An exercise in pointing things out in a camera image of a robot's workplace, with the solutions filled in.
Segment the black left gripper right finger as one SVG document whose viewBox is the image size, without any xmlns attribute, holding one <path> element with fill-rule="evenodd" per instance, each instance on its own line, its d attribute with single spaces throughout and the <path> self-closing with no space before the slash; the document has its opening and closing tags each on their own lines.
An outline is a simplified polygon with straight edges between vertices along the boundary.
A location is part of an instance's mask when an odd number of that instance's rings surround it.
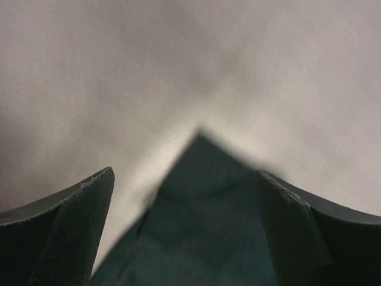
<svg viewBox="0 0 381 286">
<path fill-rule="evenodd" d="M 263 170 L 254 181 L 279 285 L 380 285 L 380 217 Z"/>
</svg>

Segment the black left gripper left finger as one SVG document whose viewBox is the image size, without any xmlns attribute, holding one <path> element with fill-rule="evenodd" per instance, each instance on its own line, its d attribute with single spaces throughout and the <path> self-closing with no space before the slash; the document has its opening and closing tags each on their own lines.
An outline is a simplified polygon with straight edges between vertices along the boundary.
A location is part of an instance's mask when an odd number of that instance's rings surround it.
<svg viewBox="0 0 381 286">
<path fill-rule="evenodd" d="M 115 175 L 106 167 L 1 213 L 1 285 L 88 285 Z"/>
</svg>

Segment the black t-shirt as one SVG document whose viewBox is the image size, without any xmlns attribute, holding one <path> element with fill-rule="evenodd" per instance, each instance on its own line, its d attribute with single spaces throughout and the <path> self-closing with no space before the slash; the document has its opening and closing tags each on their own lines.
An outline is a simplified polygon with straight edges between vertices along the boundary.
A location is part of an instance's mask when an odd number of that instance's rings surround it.
<svg viewBox="0 0 381 286">
<path fill-rule="evenodd" d="M 254 170 L 200 133 L 91 285 L 276 285 Z"/>
</svg>

